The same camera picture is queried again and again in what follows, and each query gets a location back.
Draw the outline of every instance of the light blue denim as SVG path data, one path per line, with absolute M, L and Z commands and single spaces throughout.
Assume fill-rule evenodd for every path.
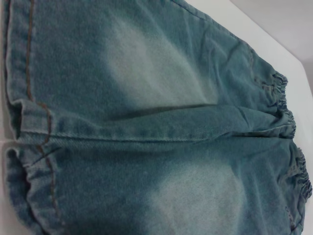
M 33 234 L 301 234 L 287 80 L 246 42 L 182 0 L 3 2 L 6 185 Z

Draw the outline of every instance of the faded denim area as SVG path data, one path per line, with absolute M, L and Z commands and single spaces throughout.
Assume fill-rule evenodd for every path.
M 287 79 L 182 0 L 3 1 L 8 196 L 38 235 L 299 235 Z

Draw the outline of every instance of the stone-washed denim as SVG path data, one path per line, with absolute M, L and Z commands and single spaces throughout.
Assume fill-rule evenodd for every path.
M 182 0 L 4 0 L 8 196 L 36 235 L 299 235 L 286 78 Z

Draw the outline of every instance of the denim shorts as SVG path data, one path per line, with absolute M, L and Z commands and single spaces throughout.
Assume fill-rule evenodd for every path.
M 183 0 L 4 0 L 8 196 L 37 235 L 299 235 L 287 79 Z

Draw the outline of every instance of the white surface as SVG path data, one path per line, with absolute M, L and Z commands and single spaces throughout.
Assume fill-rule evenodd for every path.
M 308 172 L 313 177 L 313 97 L 302 64 L 229 0 L 188 0 L 188 2 L 247 41 L 261 57 L 287 76 L 289 79 L 287 101 L 297 122 L 295 142 L 306 155 Z M 28 234 L 18 224 L 8 206 L 3 195 L 3 185 L 0 185 L 0 206 L 0 234 Z M 303 235 L 310 235 L 309 231 L 313 231 L 312 202 L 308 202 L 306 210 Z
M 313 91 L 313 1 L 231 1 L 303 63 Z

